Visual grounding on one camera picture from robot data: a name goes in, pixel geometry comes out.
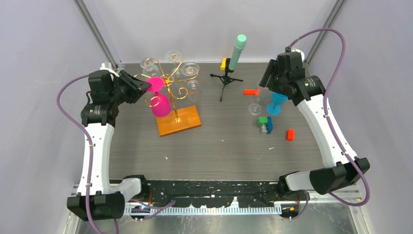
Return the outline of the pink plastic wine glass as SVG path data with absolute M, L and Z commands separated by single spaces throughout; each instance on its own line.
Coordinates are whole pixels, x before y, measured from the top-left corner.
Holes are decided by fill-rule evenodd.
M 160 77 L 151 77 L 147 82 L 151 84 L 147 91 L 153 93 L 149 104 L 153 115 L 156 117 L 166 117 L 171 112 L 171 104 L 169 98 L 160 93 L 165 86 L 164 80 Z

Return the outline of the blue plastic wine glass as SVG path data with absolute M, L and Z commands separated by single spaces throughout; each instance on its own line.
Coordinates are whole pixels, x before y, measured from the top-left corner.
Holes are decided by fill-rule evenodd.
M 281 113 L 281 105 L 288 101 L 288 97 L 283 94 L 273 92 L 271 94 L 272 103 L 266 106 L 266 111 L 273 116 L 279 115 Z

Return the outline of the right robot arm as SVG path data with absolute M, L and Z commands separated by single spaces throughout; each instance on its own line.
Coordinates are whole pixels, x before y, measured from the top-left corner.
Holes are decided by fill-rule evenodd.
M 244 63 L 236 83 L 219 101 L 220 82 L 209 76 L 213 63 L 202 63 L 197 104 L 202 126 L 159 136 L 144 105 L 123 108 L 112 152 L 124 160 L 120 174 L 146 173 L 150 178 L 258 180 L 283 176 L 278 194 L 291 200 L 298 190 L 323 195 L 360 179 L 370 164 L 347 144 L 326 104 L 318 77 L 307 77 L 297 52 L 283 53 L 268 66 Z M 287 104 L 269 135 L 259 132 L 257 117 L 248 113 L 242 88 L 263 82 L 266 90 L 287 94 Z

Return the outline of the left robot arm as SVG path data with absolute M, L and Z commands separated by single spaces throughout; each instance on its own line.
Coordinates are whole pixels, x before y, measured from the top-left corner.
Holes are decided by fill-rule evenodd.
M 76 126 L 85 136 L 82 177 L 75 196 L 67 198 L 67 208 L 83 221 L 119 219 L 125 205 L 135 199 L 145 201 L 150 189 L 143 175 L 124 177 L 111 187 L 109 158 L 119 105 L 134 104 L 151 87 L 130 74 L 108 69 L 85 76 L 90 91 Z

